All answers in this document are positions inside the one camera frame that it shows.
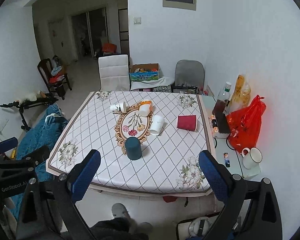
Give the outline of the glass side table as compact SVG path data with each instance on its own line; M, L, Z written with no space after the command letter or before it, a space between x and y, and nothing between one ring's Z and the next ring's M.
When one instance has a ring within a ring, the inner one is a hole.
M227 139L213 137L212 128L210 125L210 117L215 103L214 98L211 96L197 95L197 99L199 101L199 109L203 121L206 146L217 162L225 166L223 153L228 153L230 167L227 169L231 174L239 174L244 179L252 179L260 174L261 169L259 165L250 170L243 166L243 157L240 153L230 147Z

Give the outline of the small lighter on side table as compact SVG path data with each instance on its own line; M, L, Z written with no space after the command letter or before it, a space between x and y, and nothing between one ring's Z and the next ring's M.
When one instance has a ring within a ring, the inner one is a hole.
M229 159L229 155L228 155L228 153L223 153L223 155L224 155L225 166L226 166L227 168L229 168L229 167L230 167L230 159Z

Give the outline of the red plastic bag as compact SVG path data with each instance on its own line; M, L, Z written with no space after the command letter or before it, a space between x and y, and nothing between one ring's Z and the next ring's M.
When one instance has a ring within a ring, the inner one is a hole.
M264 97L255 96L248 107L234 111L226 116L230 135L228 142L239 153L243 148L256 146L262 125L262 115L266 105Z

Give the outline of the floral diamond pattern tablecloth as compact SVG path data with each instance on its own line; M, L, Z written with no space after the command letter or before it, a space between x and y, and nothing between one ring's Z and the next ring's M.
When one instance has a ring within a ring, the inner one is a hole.
M200 95L91 92L69 121L46 162L69 173L97 151L91 187L126 194L205 196L210 185L199 154L215 151Z

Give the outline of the white paper cup with text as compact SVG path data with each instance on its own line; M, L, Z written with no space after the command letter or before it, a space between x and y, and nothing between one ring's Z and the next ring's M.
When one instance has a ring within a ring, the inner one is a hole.
M154 135L154 136L158 136L161 132L164 122L165 122L165 120L162 116L160 116L158 114L152 116L152 123L149 128L150 134Z

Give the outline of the white enamel mug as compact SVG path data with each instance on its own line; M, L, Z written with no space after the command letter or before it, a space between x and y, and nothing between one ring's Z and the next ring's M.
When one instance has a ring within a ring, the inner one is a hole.
M258 148L243 148L243 166L250 170L262 161L262 153Z

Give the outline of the white towel on stool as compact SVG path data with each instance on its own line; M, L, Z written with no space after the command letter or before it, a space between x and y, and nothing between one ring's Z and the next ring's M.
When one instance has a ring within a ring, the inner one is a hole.
M171 77L161 77L158 80L149 81L132 81L130 86L130 91L139 89L151 89L161 86L169 86L174 83L174 78Z

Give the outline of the cardboard box with items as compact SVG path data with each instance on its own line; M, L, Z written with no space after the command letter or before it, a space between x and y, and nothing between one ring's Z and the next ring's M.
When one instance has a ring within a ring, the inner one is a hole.
M159 79L159 64L134 64L130 68L130 80L133 82L152 81Z

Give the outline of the dark teal cup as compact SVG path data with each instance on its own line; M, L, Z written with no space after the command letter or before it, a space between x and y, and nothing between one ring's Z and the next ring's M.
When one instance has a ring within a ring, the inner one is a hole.
M142 157L141 143L136 137L129 137L125 141L127 157L130 160L138 160Z

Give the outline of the yellow snack bag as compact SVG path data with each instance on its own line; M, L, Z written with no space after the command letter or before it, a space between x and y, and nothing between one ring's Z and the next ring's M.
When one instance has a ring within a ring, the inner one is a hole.
M251 88L244 75L239 75L236 80L235 90L231 97L228 112L234 112L248 106Z

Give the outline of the blue blanket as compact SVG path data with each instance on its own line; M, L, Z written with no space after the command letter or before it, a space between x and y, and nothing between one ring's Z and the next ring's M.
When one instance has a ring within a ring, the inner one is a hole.
M68 122L69 121L64 117L61 109L56 103L49 106L38 124L30 129L25 137L23 137L17 148L16 160L21 160L23 157L42 146L47 146L51 152ZM39 181L52 180L53 175L46 172L45 161L39 164L35 170ZM18 220L22 198L23 193L12 197L15 208L10 211L16 220Z

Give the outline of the black exercise stand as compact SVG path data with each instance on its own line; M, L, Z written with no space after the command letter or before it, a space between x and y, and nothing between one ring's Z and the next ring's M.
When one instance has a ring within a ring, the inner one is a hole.
M2 104L1 108L12 108L15 107L18 109L21 116L21 129L28 132L31 127L27 124L26 119L24 118L24 111L26 109L31 109L38 106L50 106L58 101L57 98L51 93L44 93L39 91L38 93L31 93L23 99L18 99L12 103Z

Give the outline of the dark wooden chair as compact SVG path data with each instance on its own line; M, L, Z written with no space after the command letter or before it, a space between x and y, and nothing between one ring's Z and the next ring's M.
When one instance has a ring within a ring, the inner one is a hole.
M57 94L62 100L65 99L64 85L68 86L68 90L72 90L66 68L60 57L54 55L52 59L46 58L41 60L37 66L47 90L51 94Z

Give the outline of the white cup orange rim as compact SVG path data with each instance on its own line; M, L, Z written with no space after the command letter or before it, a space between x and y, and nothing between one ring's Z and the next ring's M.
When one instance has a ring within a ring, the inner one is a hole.
M142 100L139 104L139 115L147 117L152 111L152 101L151 100Z

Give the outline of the white floral paper cup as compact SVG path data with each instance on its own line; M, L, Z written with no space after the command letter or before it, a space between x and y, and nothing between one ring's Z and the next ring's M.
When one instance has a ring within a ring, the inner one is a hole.
M125 102L115 103L110 106L110 110L114 114L125 114L127 112L127 107Z

